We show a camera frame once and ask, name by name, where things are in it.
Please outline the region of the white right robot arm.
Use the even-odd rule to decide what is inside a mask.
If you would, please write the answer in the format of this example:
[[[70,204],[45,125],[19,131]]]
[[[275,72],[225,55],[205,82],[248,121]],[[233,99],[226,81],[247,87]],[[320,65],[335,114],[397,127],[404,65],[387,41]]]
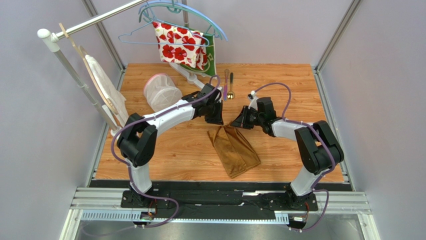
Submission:
[[[325,120],[314,123],[278,117],[270,97],[254,98],[230,125],[241,129],[255,126],[275,138],[297,143],[302,168],[284,194],[288,208],[302,207],[318,182],[344,160],[344,151]]]

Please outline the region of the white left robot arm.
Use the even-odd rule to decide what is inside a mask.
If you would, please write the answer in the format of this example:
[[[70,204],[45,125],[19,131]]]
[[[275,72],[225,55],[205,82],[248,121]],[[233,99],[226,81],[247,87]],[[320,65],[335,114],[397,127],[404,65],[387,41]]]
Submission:
[[[127,205],[144,208],[153,202],[146,195],[152,188],[149,161],[154,156],[157,138],[179,124],[200,117],[208,124],[223,125],[221,97],[218,87],[206,83],[201,90],[183,96],[163,110],[144,116],[133,113],[128,117],[116,140],[130,172]]]

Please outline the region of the brown cloth napkin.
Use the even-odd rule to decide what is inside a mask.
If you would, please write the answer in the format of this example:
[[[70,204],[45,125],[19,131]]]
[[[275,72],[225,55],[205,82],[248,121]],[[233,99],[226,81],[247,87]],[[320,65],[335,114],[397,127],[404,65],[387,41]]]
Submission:
[[[231,179],[261,164],[255,149],[238,128],[230,125],[220,126],[208,130],[207,136]]]

